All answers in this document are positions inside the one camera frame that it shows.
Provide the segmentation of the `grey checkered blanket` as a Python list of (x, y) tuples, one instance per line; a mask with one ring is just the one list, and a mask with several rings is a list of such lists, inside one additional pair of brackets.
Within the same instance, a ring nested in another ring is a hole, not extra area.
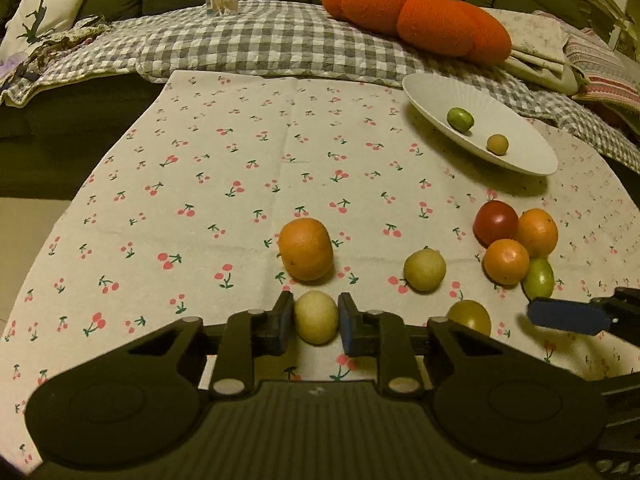
[(421, 53), (362, 32), (311, 3), (248, 0), (236, 15), (213, 18), (201, 6), (91, 27), (96, 39), (57, 58), (35, 80), (18, 78), (1, 91), (21, 108), (38, 93), (98, 78), (137, 74), (163, 84), (176, 70), (303, 76), (384, 84), (434, 73), (472, 84), (525, 117), (553, 122), (601, 155), (631, 170), (639, 149), (623, 133), (561, 93), (528, 88), (498, 67)]

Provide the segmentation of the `orange pumpkin cushion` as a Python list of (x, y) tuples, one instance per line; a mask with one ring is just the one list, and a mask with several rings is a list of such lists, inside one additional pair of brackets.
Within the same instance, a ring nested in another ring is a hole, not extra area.
[(322, 0), (332, 18), (427, 52), (499, 64), (511, 54), (506, 28), (462, 0)]

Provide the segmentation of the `pale yellow round fruit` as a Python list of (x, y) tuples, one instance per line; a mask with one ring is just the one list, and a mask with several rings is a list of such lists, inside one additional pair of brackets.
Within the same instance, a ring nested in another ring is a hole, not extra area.
[(324, 292), (310, 290), (294, 306), (295, 328), (307, 344), (329, 344), (338, 329), (338, 310), (334, 300)]

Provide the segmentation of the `small yellow fruit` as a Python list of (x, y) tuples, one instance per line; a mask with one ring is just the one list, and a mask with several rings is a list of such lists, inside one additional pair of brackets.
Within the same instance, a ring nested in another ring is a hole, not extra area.
[(506, 136), (496, 133), (487, 139), (486, 148), (492, 154), (503, 156), (509, 151), (510, 143)]

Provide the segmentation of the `olive brown tomato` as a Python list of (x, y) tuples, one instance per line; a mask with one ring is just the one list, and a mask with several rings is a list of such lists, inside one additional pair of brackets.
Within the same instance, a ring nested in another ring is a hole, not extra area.
[(446, 318), (485, 336), (491, 335), (490, 315), (485, 307), (475, 300), (463, 299), (455, 302), (449, 308)]

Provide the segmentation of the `pale yellow-green round fruit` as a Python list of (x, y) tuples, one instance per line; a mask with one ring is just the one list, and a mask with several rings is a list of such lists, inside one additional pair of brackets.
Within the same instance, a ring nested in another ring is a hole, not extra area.
[(404, 279), (417, 292), (432, 292), (442, 284), (447, 272), (444, 257), (434, 249), (421, 249), (404, 263)]

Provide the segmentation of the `large green oval fruit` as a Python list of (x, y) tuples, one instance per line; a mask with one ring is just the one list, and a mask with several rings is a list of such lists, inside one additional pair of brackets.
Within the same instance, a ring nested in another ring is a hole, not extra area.
[(468, 132), (475, 124), (473, 115), (462, 107), (451, 107), (446, 119), (451, 128), (461, 133)]

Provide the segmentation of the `folded beige floral cloth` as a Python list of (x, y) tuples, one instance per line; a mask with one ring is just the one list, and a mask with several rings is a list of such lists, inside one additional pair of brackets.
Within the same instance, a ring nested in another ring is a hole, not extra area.
[(548, 90), (574, 96), (582, 73), (564, 53), (568, 35), (556, 18), (484, 8), (509, 33), (512, 47), (500, 67), (512, 76)]

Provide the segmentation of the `striped patterned cushion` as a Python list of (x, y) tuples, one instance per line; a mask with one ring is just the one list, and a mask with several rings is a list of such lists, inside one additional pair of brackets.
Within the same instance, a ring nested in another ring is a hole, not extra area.
[(607, 46), (589, 35), (569, 34), (564, 53), (570, 66), (582, 75), (575, 100), (615, 105), (638, 113), (637, 84)]

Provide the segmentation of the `cherry print tablecloth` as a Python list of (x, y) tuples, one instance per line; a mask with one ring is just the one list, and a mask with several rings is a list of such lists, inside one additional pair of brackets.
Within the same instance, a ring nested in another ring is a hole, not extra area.
[[(1, 453), (40, 462), (24, 423), (35, 388), (152, 330), (198, 316), (269, 309), (304, 292), (283, 269), (285, 223), (328, 229), (328, 295), (419, 325), (460, 299), (488, 311), (492, 336), (591, 380), (638, 370), (608, 334), (532, 330), (521, 289), (486, 278), (472, 224), (502, 200), (542, 208), (559, 228), (555, 296), (587, 300), (639, 283), (639, 211), (600, 155), (536, 123), (558, 156), (548, 178), (484, 162), (436, 131), (404, 92), (322, 79), (173, 74), (108, 151), (53, 227), (1, 339)], [(439, 288), (417, 292), (406, 259), (440, 252)]]

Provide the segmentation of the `white printed pillow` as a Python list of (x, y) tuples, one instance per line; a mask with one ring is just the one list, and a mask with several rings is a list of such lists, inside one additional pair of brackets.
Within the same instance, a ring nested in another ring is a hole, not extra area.
[(1, 63), (17, 53), (29, 54), (55, 32), (73, 27), (84, 0), (21, 0), (6, 25), (1, 43)]

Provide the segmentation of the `white ribbed plate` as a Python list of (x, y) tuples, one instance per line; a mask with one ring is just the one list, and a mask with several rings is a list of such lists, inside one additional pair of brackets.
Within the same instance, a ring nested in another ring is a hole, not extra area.
[[(551, 176), (559, 162), (548, 141), (519, 114), (470, 84), (436, 74), (405, 76), (402, 88), (411, 104), (441, 133), (473, 155), (500, 167), (531, 176)], [(447, 122), (459, 107), (470, 113), (474, 125), (460, 132)], [(488, 151), (487, 141), (502, 134), (509, 141), (506, 154)]]

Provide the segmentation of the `red tomato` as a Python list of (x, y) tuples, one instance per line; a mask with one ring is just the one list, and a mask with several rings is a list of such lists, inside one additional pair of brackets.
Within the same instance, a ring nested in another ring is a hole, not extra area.
[(477, 211), (473, 232), (484, 247), (503, 238), (514, 240), (518, 234), (518, 214), (510, 205), (490, 200)]

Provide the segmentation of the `large orange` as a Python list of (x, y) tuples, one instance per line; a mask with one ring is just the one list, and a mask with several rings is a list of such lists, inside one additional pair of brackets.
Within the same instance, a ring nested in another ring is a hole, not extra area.
[(523, 245), (532, 258), (546, 258), (558, 244), (559, 231), (547, 211), (529, 209), (518, 219), (516, 240)]

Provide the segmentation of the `dark floral cloth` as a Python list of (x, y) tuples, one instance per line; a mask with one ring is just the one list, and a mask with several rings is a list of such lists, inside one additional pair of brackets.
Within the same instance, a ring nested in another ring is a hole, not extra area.
[(103, 16), (90, 15), (69, 30), (51, 32), (34, 46), (11, 54), (1, 63), (1, 103), (16, 106), (14, 96), (34, 88), (50, 65), (110, 29)]

